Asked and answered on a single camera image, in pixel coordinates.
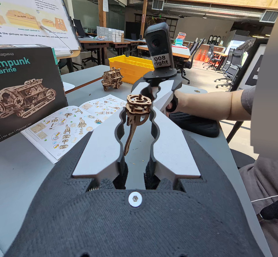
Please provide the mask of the small assembled wooden model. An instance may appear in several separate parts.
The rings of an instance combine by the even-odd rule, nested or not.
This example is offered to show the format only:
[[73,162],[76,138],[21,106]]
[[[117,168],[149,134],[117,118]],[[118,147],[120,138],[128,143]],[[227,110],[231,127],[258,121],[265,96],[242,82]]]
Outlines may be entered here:
[[112,67],[109,71],[104,72],[101,81],[104,91],[107,91],[109,87],[119,89],[120,85],[122,85],[122,78],[124,77],[121,75],[120,70],[120,68]]

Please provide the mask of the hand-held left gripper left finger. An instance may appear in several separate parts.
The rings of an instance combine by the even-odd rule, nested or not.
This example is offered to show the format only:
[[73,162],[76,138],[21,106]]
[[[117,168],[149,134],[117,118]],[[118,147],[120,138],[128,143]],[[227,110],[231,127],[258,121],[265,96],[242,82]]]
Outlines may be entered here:
[[75,178],[109,179],[116,189],[126,189],[128,167],[123,144],[126,110],[119,109],[93,130],[72,174]]

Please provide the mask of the person's black chair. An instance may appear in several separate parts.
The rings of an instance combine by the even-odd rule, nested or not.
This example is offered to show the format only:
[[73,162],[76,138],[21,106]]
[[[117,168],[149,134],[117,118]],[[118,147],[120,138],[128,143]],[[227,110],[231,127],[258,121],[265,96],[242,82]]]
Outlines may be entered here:
[[[229,133],[228,137],[226,138],[227,143],[229,143],[232,140],[232,138],[234,137],[234,135],[239,130],[239,128],[241,127],[242,124],[243,124],[243,121],[237,121],[234,124],[231,132]],[[249,155],[246,155],[242,152],[239,152],[239,151],[236,151],[233,149],[230,149],[230,150],[231,150],[232,156],[234,158],[234,161],[235,161],[238,169],[240,169],[246,165],[253,164],[255,162],[255,159]]]

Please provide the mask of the printed instruction sheet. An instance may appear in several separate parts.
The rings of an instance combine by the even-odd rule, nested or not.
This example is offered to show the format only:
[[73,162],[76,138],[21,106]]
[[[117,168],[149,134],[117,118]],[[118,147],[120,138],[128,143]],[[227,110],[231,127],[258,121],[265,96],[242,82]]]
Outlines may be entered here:
[[0,0],[1,44],[42,44],[77,50],[63,0]]

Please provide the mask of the slotted wooden model piece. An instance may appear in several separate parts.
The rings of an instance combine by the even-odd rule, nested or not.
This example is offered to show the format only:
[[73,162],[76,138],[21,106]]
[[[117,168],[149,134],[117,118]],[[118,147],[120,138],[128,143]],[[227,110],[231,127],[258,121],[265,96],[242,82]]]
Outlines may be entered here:
[[130,113],[127,110],[127,126],[130,126],[130,133],[129,133],[129,136],[127,138],[127,142],[126,142],[126,145],[124,148],[125,156],[128,154],[128,151],[130,148],[130,143],[134,136],[136,127],[144,124],[148,120],[149,115],[150,115],[150,112],[144,113],[144,114],[134,114],[134,113]]

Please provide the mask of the stack of colourful flat packs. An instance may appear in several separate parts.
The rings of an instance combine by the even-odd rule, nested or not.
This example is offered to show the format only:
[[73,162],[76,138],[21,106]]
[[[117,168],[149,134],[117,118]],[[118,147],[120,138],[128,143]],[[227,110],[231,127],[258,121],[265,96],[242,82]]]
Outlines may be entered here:
[[187,48],[187,46],[183,45],[183,42],[186,38],[186,33],[179,32],[177,35],[177,38],[175,39],[174,47],[181,47],[181,48]]

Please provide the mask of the person's right hand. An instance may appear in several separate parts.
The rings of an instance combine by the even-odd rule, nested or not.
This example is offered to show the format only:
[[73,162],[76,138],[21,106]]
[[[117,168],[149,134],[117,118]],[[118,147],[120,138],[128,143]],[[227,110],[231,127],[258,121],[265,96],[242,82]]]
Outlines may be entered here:
[[171,113],[182,112],[193,115],[193,111],[190,109],[190,97],[188,94],[176,90],[173,95],[173,99],[166,107],[166,116],[169,117]]

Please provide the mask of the black model kit box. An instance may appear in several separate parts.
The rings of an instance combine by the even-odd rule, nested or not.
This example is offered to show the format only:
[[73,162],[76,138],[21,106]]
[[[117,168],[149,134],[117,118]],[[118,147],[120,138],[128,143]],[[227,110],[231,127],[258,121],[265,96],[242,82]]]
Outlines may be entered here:
[[1,45],[0,141],[68,106],[51,47]]

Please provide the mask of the black quilted cushion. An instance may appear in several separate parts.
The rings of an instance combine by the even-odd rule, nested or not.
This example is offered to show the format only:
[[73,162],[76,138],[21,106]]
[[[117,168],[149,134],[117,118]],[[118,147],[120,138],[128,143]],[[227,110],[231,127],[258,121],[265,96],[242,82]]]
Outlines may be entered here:
[[217,121],[206,119],[183,112],[170,113],[169,119],[181,129],[205,137],[216,138],[220,134]]

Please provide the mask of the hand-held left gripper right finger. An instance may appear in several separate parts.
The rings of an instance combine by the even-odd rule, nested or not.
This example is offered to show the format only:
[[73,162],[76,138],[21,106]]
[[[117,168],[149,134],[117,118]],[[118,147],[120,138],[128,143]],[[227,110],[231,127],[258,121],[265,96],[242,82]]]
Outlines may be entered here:
[[175,187],[179,179],[200,178],[200,171],[181,128],[156,107],[151,107],[150,121],[154,141],[144,173],[145,188],[156,189],[163,179],[168,179]]

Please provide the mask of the silver ventilation duct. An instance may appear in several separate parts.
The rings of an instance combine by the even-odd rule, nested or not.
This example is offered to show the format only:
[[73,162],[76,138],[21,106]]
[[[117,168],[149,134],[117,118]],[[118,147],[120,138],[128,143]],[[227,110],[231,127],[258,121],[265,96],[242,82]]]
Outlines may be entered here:
[[259,21],[265,9],[232,7],[206,3],[193,3],[176,0],[165,0],[162,11],[152,10],[152,0],[148,0],[147,12],[153,15],[206,17],[230,21]]

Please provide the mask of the yellow plastic bin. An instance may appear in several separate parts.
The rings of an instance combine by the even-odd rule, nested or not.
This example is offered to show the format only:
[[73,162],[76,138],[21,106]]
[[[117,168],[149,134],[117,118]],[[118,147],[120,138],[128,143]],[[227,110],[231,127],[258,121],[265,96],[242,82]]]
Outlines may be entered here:
[[124,78],[123,82],[134,84],[138,79],[149,71],[154,70],[151,60],[125,55],[109,58],[110,68],[120,68],[120,73]]

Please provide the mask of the stack of white boxes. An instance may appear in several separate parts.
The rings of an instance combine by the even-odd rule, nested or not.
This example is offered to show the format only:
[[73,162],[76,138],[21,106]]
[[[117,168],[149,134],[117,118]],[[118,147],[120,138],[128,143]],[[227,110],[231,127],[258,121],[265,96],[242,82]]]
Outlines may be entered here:
[[96,34],[95,40],[113,41],[116,43],[124,42],[123,30],[97,26]]

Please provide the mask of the person's right forearm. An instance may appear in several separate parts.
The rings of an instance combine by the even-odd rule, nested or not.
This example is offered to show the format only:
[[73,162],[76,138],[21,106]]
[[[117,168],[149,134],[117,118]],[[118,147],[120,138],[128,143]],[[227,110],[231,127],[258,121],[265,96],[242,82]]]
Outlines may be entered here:
[[217,121],[250,121],[255,89],[192,95],[187,113]]

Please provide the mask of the assembly instruction booklet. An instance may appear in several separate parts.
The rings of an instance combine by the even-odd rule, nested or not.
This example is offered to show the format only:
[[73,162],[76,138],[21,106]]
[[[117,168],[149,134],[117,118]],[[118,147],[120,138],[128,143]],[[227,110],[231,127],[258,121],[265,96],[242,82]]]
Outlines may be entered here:
[[118,97],[107,95],[80,106],[67,106],[21,133],[55,164],[85,134],[93,131],[126,103]]

